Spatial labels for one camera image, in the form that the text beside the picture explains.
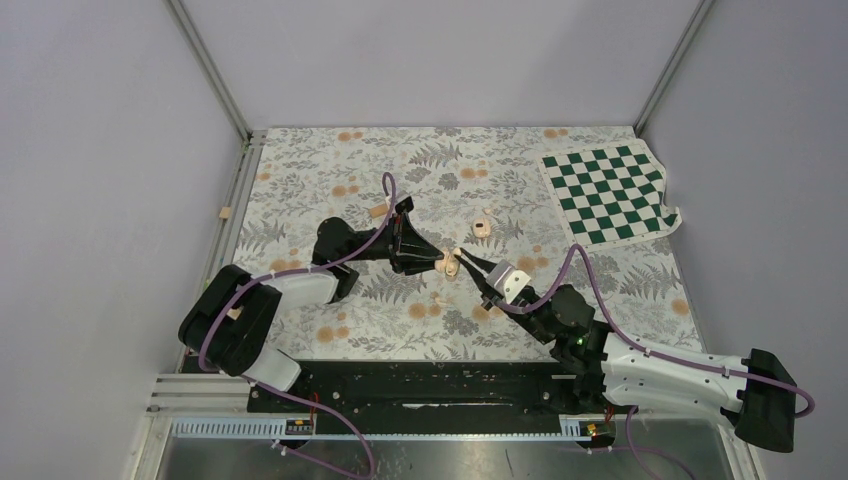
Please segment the beige earbud charging case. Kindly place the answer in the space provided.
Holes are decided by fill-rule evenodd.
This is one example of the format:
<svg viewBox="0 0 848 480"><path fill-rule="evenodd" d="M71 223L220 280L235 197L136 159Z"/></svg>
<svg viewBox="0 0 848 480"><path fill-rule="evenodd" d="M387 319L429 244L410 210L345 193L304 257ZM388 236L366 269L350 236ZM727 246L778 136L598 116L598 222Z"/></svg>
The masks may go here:
<svg viewBox="0 0 848 480"><path fill-rule="evenodd" d="M443 250L442 257L434 262L434 269L447 279L454 280L460 271L459 258L455 258L452 251Z"/></svg>

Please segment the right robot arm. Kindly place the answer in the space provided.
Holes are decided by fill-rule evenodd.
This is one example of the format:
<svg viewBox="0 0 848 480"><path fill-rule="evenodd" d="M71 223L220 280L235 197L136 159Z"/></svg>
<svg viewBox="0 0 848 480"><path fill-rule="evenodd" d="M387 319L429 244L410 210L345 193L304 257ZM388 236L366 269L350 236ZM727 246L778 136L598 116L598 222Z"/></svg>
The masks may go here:
<svg viewBox="0 0 848 480"><path fill-rule="evenodd" d="M680 413L729 427L761 449L793 452L800 390L773 353L669 348L624 332L605 306L592 307L570 284L539 295L528 274L509 262L456 253L483 308L504 311L574 376L572 397L583 410L610 405Z"/></svg>

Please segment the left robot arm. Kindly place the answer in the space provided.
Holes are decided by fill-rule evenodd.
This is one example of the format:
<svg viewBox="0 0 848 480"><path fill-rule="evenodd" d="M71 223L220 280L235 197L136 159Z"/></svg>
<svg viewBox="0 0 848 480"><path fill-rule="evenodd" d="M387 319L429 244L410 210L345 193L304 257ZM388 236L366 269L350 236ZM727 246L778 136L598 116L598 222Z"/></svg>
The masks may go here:
<svg viewBox="0 0 848 480"><path fill-rule="evenodd" d="M254 278L236 265L223 267L184 318L178 339L203 368L267 385L282 408L296 411L309 401L311 387L299 377L296 360L266 343L277 312L344 299L359 278L351 261L386 260L393 272L411 276L434 269L444 257L405 213L366 231L331 217L319 225L313 262L303 269Z"/></svg>

